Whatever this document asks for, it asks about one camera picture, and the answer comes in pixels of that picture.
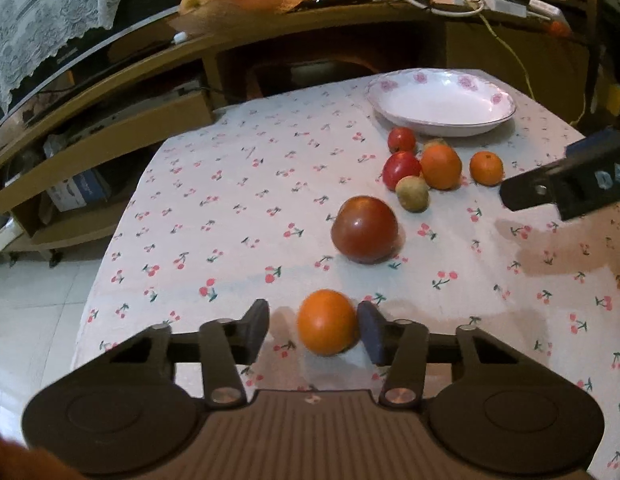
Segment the tablecloth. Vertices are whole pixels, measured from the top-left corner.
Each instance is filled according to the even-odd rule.
[[[367,103],[368,81],[251,101],[167,140],[101,264],[74,365],[150,324],[195,331],[208,320],[240,318],[265,298],[266,342],[255,364],[239,367],[248,395],[255,388],[377,394],[385,370],[369,363],[361,343],[321,358],[298,341],[299,304],[332,288],[431,332],[477,324],[583,388],[606,422],[591,472],[620,480],[620,204],[570,222],[552,205],[510,212],[498,189],[474,184],[468,173],[478,150],[498,153],[512,176],[563,156],[580,134],[496,81],[518,105],[514,120],[450,139],[463,161],[459,188],[431,191],[430,207],[412,214],[380,179],[391,126]],[[339,207],[358,194],[385,200],[405,236],[384,263],[352,263],[331,243]],[[446,370],[429,367],[426,392],[446,380]],[[189,365],[177,368],[177,383],[201,395],[200,374]]]

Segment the red tomato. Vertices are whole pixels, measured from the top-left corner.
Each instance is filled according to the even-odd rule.
[[[421,163],[410,152],[398,152],[391,155],[383,167],[383,183],[390,191],[399,183],[404,176],[419,176]]]
[[[413,152],[417,145],[417,138],[414,132],[403,126],[394,126],[388,135],[388,148],[391,153]]]

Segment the floral pattern plate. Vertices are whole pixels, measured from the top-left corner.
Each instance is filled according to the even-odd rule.
[[[416,68],[383,74],[365,95],[398,126],[437,137],[485,133],[514,115],[514,100],[494,83],[465,72]]]

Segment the lace curtain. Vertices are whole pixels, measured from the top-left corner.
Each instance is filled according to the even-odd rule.
[[[112,28],[120,0],[0,0],[0,107],[47,57],[90,28]]]

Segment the orange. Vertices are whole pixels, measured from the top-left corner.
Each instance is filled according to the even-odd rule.
[[[503,180],[503,161],[496,153],[474,153],[470,160],[470,174],[479,184],[496,186]]]
[[[322,356],[343,352],[359,336],[357,313],[349,299],[327,288],[303,300],[296,315],[296,329],[305,347]]]
[[[428,146],[421,157],[421,171],[427,185],[434,189],[458,186],[463,164],[455,150],[445,144]]]

